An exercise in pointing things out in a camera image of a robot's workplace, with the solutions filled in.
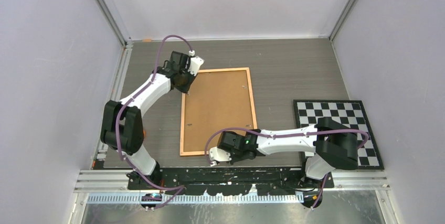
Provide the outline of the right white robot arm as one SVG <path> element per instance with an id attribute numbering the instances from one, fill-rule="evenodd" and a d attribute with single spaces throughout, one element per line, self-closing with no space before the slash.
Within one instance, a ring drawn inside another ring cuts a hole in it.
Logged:
<path id="1" fill-rule="evenodd" d="M 314 187 L 326 174 L 335 169 L 356 170 L 358 168 L 358 135 L 364 139 L 366 132 L 351 129 L 330 118 L 322 117 L 313 125 L 291 130 L 248 130 L 239 134 L 239 127 L 231 127 L 216 133 L 217 145 L 208 150 L 210 165 L 221 162 L 234 164 L 287 152 L 313 153 L 304 163 L 300 182 L 305 187 Z"/>

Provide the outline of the wooden picture frame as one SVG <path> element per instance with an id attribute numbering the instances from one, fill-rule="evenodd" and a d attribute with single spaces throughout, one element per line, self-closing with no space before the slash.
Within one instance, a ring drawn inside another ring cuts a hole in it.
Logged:
<path id="1" fill-rule="evenodd" d="M 182 95 L 180 156 L 203 155 L 209 138 L 228 127 L 258 127 L 250 69 L 200 70 Z"/>

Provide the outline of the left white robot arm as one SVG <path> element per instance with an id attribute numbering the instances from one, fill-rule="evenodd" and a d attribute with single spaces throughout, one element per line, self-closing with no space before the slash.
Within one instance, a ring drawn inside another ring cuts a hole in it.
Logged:
<path id="1" fill-rule="evenodd" d="M 141 183 L 148 189 L 156 189 L 162 176 L 159 163 L 143 145 L 143 115 L 171 90 L 187 93 L 203 64 L 204 60 L 194 51 L 172 51 L 169 60 L 156 67 L 134 92 L 104 106 L 100 141 L 137 168 L 142 174 Z"/>

